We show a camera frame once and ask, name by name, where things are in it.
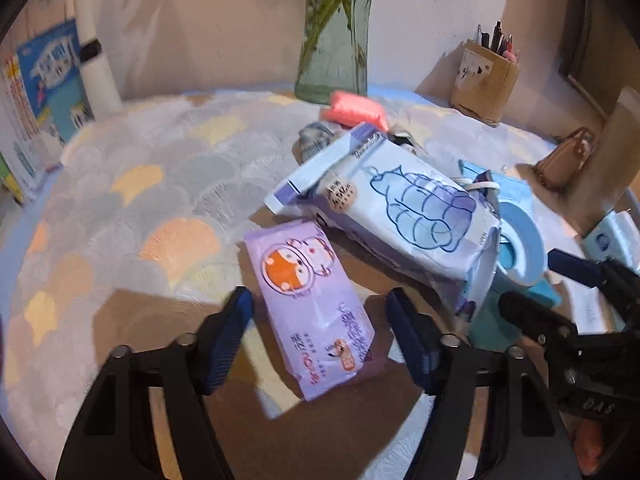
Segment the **white wet wipes package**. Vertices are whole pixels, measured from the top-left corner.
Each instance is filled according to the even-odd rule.
[[[322,160],[315,156],[278,186],[266,205],[342,229],[387,265],[434,286],[470,321],[495,272],[497,211],[480,192],[466,192],[375,126],[361,124],[339,140],[350,143],[346,155],[344,145],[332,144]],[[478,276],[487,283],[471,286]]]

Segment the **pink sponge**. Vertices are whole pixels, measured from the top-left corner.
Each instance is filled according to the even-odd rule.
[[[331,95],[331,108],[323,108],[320,111],[320,118],[323,121],[344,124],[350,128],[360,123],[370,123],[385,133],[389,130],[382,106],[361,95],[340,90]]]

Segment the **pen holder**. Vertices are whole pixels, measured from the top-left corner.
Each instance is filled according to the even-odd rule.
[[[463,114],[495,127],[519,75],[517,63],[469,40],[449,102]]]

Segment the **screw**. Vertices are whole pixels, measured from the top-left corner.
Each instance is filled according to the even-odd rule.
[[[175,340],[180,346],[191,346],[196,342],[196,335],[193,332],[185,332],[180,334]]]
[[[450,348],[458,348],[460,346],[460,338],[455,334],[445,334],[440,338],[440,342]]]
[[[569,384],[575,384],[575,377],[576,377],[575,370],[569,368],[568,370],[564,371],[564,380],[567,381]]]
[[[515,359],[524,359],[524,350],[519,346],[510,346],[508,352]]]
[[[115,357],[116,359],[120,359],[121,357],[127,356],[131,353],[131,348],[127,345],[118,345],[116,348],[111,350],[111,357]]]

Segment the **purple wet wipes package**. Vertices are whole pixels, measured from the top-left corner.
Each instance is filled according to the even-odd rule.
[[[245,238],[287,370],[306,400],[355,377],[374,330],[326,235],[294,221]]]

